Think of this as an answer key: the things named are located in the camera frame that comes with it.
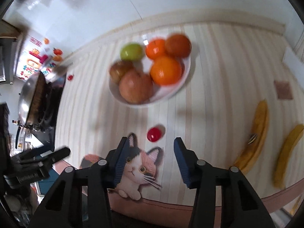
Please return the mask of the spotted banana with sticker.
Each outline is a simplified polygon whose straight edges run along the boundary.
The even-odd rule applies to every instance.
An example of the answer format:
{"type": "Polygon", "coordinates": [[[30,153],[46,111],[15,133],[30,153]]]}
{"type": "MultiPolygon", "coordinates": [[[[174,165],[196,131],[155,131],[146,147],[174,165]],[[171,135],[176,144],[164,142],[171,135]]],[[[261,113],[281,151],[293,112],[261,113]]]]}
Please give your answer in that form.
{"type": "Polygon", "coordinates": [[[233,164],[238,167],[243,174],[247,174],[257,162],[266,140],[268,125],[268,104],[266,100],[261,100],[255,111],[255,117],[247,144],[233,164]]]}

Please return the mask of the red cherry tomato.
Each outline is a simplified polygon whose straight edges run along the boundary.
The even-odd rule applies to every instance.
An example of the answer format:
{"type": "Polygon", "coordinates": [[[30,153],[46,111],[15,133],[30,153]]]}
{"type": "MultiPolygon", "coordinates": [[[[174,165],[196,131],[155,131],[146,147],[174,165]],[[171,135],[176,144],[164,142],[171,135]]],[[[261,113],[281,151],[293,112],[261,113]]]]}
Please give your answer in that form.
{"type": "Polygon", "coordinates": [[[158,127],[150,128],[146,137],[150,142],[157,142],[160,138],[162,138],[162,131],[158,127]]]}

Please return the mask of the large orange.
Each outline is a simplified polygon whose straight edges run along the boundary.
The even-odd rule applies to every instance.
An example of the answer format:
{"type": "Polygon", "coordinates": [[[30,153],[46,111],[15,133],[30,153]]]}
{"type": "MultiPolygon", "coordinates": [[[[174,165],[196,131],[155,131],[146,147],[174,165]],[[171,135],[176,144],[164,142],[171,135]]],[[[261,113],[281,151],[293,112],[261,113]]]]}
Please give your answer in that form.
{"type": "Polygon", "coordinates": [[[153,61],[149,74],[159,86],[176,84],[182,77],[182,66],[170,56],[160,56],[153,61]]]}

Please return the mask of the green apple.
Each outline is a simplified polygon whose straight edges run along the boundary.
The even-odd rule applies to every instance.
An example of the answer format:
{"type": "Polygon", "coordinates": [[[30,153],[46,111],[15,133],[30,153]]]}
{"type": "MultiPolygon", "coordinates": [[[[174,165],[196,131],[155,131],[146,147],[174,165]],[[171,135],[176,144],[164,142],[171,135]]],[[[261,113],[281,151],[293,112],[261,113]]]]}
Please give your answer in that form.
{"type": "Polygon", "coordinates": [[[138,61],[142,59],[143,55],[143,47],[139,43],[125,44],[120,51],[122,60],[138,61]]]}

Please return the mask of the dark orange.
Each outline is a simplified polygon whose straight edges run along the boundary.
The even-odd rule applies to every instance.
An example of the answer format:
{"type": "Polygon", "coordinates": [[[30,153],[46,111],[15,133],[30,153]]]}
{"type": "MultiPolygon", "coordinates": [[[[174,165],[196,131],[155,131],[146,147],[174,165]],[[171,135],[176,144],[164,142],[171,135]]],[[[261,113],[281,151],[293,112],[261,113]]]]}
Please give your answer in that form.
{"type": "Polygon", "coordinates": [[[186,35],[173,34],[165,40],[165,49],[171,56],[187,58],[192,51],[192,44],[186,35]]]}

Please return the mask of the black stove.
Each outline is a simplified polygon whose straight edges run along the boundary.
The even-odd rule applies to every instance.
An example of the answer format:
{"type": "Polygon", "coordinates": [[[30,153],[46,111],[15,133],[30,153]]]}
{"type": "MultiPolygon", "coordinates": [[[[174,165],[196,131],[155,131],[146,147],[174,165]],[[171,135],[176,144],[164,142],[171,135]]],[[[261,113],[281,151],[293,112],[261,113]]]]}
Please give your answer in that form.
{"type": "Polygon", "coordinates": [[[31,107],[34,110],[29,113],[30,117],[27,119],[27,125],[31,134],[42,145],[53,151],[55,149],[56,122],[65,85],[65,75],[54,76],[51,81],[46,79],[43,73],[34,74],[31,78],[33,77],[37,77],[38,80],[31,102],[31,107]]]}

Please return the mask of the colourful fridge magnets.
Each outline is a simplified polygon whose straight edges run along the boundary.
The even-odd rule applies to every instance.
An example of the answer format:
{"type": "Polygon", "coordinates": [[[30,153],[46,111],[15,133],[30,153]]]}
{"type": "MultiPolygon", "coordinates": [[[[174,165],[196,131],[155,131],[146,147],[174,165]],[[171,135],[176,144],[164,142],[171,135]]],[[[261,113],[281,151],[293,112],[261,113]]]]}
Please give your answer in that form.
{"type": "Polygon", "coordinates": [[[15,76],[26,81],[38,71],[47,75],[63,60],[63,56],[63,50],[56,46],[54,40],[41,35],[28,35],[21,49],[15,76]]]}

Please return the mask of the brownish red apple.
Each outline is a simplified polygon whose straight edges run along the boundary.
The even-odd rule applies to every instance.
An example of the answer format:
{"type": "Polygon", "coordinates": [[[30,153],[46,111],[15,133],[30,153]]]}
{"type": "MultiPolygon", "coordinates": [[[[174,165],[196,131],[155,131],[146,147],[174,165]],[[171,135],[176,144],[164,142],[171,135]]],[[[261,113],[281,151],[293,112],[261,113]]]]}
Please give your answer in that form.
{"type": "Polygon", "coordinates": [[[132,61],[120,60],[113,63],[110,67],[109,74],[111,81],[115,84],[119,84],[122,77],[129,70],[135,68],[132,61]]]}

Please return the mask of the white oval plate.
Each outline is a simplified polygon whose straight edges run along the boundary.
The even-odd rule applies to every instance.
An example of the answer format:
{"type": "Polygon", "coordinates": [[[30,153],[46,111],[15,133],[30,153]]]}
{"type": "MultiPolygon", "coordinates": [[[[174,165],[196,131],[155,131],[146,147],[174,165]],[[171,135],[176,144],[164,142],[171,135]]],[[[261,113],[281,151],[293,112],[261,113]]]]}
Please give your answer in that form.
{"type": "MultiPolygon", "coordinates": [[[[166,37],[142,38],[138,42],[130,42],[130,43],[141,44],[143,47],[143,52],[144,52],[144,55],[141,60],[132,61],[133,65],[135,67],[133,69],[136,69],[138,71],[141,71],[141,72],[144,72],[144,73],[150,75],[149,71],[150,71],[150,68],[151,68],[154,60],[151,60],[146,56],[145,46],[154,39],[162,38],[162,39],[166,40],[170,35],[168,35],[166,37]]],[[[121,94],[119,92],[119,84],[113,83],[111,81],[110,74],[109,74],[109,78],[110,78],[109,89],[110,89],[110,93],[112,94],[112,96],[122,104],[128,105],[130,107],[141,108],[141,107],[146,107],[148,105],[152,105],[157,102],[169,99],[171,96],[175,95],[179,91],[179,89],[185,84],[185,81],[190,73],[191,57],[189,55],[187,58],[177,58],[177,57],[171,56],[168,53],[166,53],[165,56],[170,56],[170,57],[175,58],[176,60],[178,60],[180,62],[181,66],[182,66],[182,77],[176,84],[163,86],[163,85],[157,85],[153,82],[154,94],[151,98],[149,98],[147,101],[145,101],[141,104],[130,104],[121,96],[121,94]]]]}

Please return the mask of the curved yellow banana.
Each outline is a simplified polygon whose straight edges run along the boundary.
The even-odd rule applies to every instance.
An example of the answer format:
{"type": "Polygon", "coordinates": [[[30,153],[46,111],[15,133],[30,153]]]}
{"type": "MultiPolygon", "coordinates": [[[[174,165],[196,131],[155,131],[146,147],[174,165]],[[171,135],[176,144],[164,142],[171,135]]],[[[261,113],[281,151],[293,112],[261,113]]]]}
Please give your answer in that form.
{"type": "Polygon", "coordinates": [[[275,188],[284,189],[284,179],[287,172],[287,166],[291,157],[292,151],[303,136],[303,124],[296,125],[282,144],[280,153],[277,158],[274,174],[273,186],[275,188]]]}

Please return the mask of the white folded cloth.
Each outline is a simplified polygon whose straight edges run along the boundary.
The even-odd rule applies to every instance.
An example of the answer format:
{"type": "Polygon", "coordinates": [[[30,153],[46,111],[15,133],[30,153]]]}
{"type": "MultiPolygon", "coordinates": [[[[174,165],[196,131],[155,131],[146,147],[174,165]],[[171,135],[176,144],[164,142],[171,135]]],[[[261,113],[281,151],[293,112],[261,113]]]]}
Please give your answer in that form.
{"type": "Polygon", "coordinates": [[[290,69],[295,77],[303,77],[303,63],[290,47],[286,47],[282,62],[290,69]]]}

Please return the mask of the large red apple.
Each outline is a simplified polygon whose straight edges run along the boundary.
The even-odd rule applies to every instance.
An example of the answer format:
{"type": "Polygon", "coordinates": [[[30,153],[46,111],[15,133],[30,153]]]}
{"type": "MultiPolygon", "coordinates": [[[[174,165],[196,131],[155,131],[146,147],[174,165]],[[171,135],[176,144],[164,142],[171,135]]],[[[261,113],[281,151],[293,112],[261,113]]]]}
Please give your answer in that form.
{"type": "Polygon", "coordinates": [[[122,77],[119,92],[128,103],[141,104],[153,96],[153,81],[148,74],[133,69],[122,77]]]}

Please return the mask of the small tangerine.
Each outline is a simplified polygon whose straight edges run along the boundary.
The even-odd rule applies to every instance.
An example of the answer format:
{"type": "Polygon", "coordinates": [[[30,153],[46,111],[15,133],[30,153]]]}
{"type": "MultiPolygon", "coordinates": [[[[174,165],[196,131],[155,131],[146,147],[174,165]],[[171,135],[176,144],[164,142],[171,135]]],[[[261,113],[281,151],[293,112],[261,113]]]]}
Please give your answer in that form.
{"type": "Polygon", "coordinates": [[[152,40],[145,46],[145,53],[151,60],[166,55],[165,40],[162,38],[152,40]]]}

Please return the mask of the steel wok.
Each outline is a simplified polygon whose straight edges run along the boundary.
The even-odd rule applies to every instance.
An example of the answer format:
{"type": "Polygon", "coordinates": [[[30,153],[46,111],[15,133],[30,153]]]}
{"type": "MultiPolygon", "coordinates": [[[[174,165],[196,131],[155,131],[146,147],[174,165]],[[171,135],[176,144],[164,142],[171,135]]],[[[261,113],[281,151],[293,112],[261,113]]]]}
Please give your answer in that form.
{"type": "Polygon", "coordinates": [[[31,75],[20,92],[18,109],[22,126],[34,125],[38,122],[39,109],[46,90],[44,74],[39,71],[31,75]]]}

